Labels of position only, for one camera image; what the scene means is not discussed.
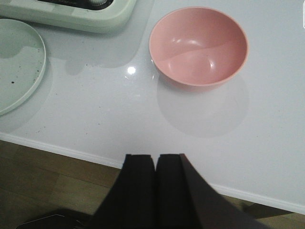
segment white table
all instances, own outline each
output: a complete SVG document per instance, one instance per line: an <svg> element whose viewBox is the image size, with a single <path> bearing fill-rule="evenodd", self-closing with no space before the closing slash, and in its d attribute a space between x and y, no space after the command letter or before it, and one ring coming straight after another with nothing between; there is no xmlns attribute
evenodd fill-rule
<svg viewBox="0 0 305 229"><path fill-rule="evenodd" d="M185 6L225 12L245 30L248 60L205 93L159 77L154 24ZM114 36L31 25L48 61L38 90L0 116L0 139L120 167L125 154L185 153L220 193L305 214L303 2L139 0Z"/></svg>

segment glossy tabletop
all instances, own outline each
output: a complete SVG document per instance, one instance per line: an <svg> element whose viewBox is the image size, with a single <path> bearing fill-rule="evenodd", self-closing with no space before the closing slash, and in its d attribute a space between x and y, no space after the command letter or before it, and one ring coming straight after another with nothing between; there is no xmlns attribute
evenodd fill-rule
<svg viewBox="0 0 305 229"><path fill-rule="evenodd" d="M241 71L209 92L173 86L149 55L155 23L187 6L226 13L249 40ZM45 76L0 116L0 139L113 167L184 153L221 194L305 214L303 17L301 0L138 0L117 34L29 23Z"/></svg>

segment bowl rim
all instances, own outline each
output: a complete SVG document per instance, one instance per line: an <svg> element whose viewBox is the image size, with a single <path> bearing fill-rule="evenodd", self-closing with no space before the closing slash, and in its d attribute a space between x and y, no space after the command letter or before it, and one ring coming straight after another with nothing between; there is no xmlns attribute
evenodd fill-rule
<svg viewBox="0 0 305 229"><path fill-rule="evenodd" d="M205 10L212 10L212 11L215 11L217 13L220 13L226 17L228 17L230 20L232 20L236 25L237 27L241 30L243 36L244 36L244 39L245 39L245 43L246 43L246 54L245 54L245 57L244 57L244 61L243 63L239 66L239 68L234 72L232 73L231 75L229 75L228 77L224 78L223 80L220 80L220 81L217 81L217 82L214 82L214 83L186 83L186 82L183 82L181 80L177 80L167 74L165 74L159 67L158 65L156 64L156 62L154 61L154 57L153 57L153 53L152 53L152 49L151 49L151 45L152 45L152 36L156 30L156 28L158 27L158 25L167 17L171 16L172 14L178 12L178 11L183 11L183 10L189 10L189 9L205 9ZM156 66L156 68L165 76L169 77L170 79L178 82L178 83L181 83L181 84L185 84L185 85L189 85L189 86L198 86L198 87L205 87L205 86L214 86L214 85L218 85L218 84L222 84L222 83L225 83L226 81L229 81L230 79L232 79L242 68L243 66L245 65L247 59L248 59L248 55L249 55L249 41L248 41L248 37L244 31L244 29L241 27L241 25L233 18L231 17L230 15L226 14L226 13L223 13L222 11L220 10L216 10L216 9L213 9L213 8L210 8L210 7L205 7L205 6L188 6L188 7L183 7L183 8L179 8L179 9L176 9L176 10L173 10L167 14L165 14L161 19L159 19L156 24L154 25L151 33L150 33L150 36L149 36L149 41L148 41L148 49L149 49L149 53L150 53L150 56L152 58L152 62L153 64Z"/></svg>

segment wooden floor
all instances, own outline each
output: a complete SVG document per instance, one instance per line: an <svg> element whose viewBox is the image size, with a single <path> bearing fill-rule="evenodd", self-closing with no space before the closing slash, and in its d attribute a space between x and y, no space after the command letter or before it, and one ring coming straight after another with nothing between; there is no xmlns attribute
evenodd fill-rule
<svg viewBox="0 0 305 229"><path fill-rule="evenodd" d="M0 141L0 229L68 208L93 214L120 170ZM236 207L251 203L226 197ZM305 216L260 219L275 229L305 229Z"/></svg>

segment black object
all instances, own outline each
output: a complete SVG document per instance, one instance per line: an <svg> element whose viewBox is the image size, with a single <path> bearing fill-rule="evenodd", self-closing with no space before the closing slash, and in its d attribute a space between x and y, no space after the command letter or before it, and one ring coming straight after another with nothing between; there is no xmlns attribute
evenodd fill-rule
<svg viewBox="0 0 305 229"><path fill-rule="evenodd" d="M150 155L126 155L117 180L86 226L67 215L51 219L17 229L269 228L219 195L184 154L161 155L156 171Z"/></svg>
<svg viewBox="0 0 305 229"><path fill-rule="evenodd" d="M72 7L83 8L88 10L102 10L110 6L111 3L113 2L113 0L107 0L102 5L94 6L91 5L87 0L38 0L38 1L45 1L54 4L72 6Z"/></svg>

